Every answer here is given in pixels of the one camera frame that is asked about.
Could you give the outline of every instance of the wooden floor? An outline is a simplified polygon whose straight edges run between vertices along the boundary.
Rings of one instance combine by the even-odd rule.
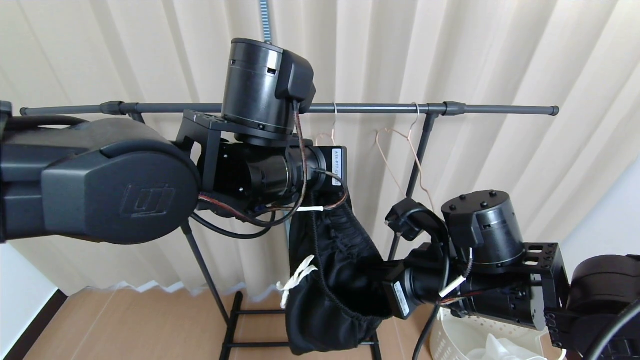
[[[227,309],[233,296],[224,298]],[[243,309],[278,309],[273,293]],[[382,356],[411,359],[415,342],[429,315],[422,306],[407,321],[390,319],[378,330]],[[186,290],[152,289],[112,292],[84,290],[71,296],[35,343],[27,360],[84,359],[218,359],[226,327],[213,296],[196,297]],[[235,341],[287,341],[284,315],[242,316]],[[371,359],[369,346],[345,352],[293,356],[288,348],[241,348],[234,359]],[[431,359],[428,350],[421,359]]]

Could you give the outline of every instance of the white label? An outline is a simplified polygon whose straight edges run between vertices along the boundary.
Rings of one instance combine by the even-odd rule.
[[[338,175],[342,179],[342,149],[331,150],[333,173]],[[341,186],[340,181],[333,179],[332,185]]]
[[[406,316],[409,313],[409,305],[406,303],[406,299],[404,298],[404,293],[402,291],[402,285],[400,285],[400,282],[394,284],[394,290],[396,291],[396,298],[400,303],[402,314],[403,316]]]

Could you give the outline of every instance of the curtain fold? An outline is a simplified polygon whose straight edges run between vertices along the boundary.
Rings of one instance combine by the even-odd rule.
[[[436,120],[422,184],[436,212],[461,193],[511,194],[526,241],[562,241],[640,152],[640,2],[462,0],[270,1],[273,42],[316,72],[316,102],[442,102],[558,105],[556,117],[461,115]],[[262,39],[257,0],[0,3],[0,99],[22,106],[221,102],[230,41]],[[88,115],[89,120],[105,115]],[[179,114],[148,114],[173,139]],[[384,225],[413,166],[415,115],[338,114],[348,148],[354,212],[384,256]],[[333,114],[303,116],[303,134],[330,133]],[[413,126],[417,146],[424,116]],[[416,189],[414,198],[429,204]],[[247,224],[203,214],[250,233]],[[192,224],[221,290],[256,296],[288,277],[284,227],[233,240]],[[427,236],[402,240],[404,257]],[[117,246],[51,236],[12,245],[70,295],[122,281],[205,284],[178,230]]]

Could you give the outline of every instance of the black garment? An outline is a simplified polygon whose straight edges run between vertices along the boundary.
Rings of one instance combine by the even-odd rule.
[[[337,198],[309,200],[306,206],[332,204]],[[302,355],[355,348],[391,316],[381,284],[365,271],[383,259],[347,203],[331,211],[293,216],[289,232],[291,273],[311,254],[316,256],[312,264],[318,270],[292,289],[287,301],[291,352]]]

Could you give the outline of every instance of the laundry basket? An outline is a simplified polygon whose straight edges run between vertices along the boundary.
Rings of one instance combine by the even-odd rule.
[[[475,316],[456,318],[449,310],[441,309],[433,324],[429,345],[433,360],[468,360],[465,354],[485,348],[487,335],[508,339],[515,345],[544,356],[541,338],[547,331],[535,331]],[[548,360],[564,359],[565,351],[554,349]]]

